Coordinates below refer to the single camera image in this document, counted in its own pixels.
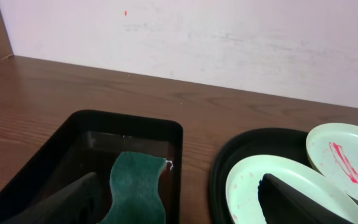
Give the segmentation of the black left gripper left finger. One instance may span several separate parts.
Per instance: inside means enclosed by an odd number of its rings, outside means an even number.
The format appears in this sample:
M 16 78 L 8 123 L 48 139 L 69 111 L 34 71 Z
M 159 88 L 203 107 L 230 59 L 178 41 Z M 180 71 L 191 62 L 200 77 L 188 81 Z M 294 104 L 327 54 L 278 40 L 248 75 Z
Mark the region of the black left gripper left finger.
M 90 172 L 3 224 L 96 223 L 101 213 L 101 186 Z

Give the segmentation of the mint green plate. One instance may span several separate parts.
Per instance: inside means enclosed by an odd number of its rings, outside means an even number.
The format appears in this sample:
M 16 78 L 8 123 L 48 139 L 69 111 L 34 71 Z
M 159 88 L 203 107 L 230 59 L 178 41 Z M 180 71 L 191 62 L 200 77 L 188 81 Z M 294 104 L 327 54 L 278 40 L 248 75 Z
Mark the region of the mint green plate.
M 306 137 L 310 164 L 358 204 L 358 126 L 326 123 Z
M 263 175 L 272 174 L 335 214 L 358 223 L 358 205 L 315 170 L 272 155 L 247 157 L 230 170 L 226 202 L 234 223 L 266 223 L 258 200 Z

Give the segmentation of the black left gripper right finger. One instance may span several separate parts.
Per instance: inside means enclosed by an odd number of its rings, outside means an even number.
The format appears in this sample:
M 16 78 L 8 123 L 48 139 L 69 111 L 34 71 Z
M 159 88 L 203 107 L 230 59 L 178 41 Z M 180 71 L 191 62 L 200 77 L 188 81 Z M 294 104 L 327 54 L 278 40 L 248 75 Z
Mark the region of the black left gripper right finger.
M 265 174 L 259 181 L 258 201 L 267 224 L 345 224 L 350 222 L 272 174 Z

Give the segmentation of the green scrubbing sponge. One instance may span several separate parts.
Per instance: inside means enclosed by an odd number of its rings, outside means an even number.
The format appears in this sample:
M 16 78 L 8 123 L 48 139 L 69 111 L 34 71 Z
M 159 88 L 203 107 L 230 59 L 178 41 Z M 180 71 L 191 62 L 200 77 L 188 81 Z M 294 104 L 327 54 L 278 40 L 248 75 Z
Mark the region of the green scrubbing sponge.
M 112 204 L 102 224 L 165 224 L 158 192 L 167 160 L 140 152 L 122 152 L 111 168 Z

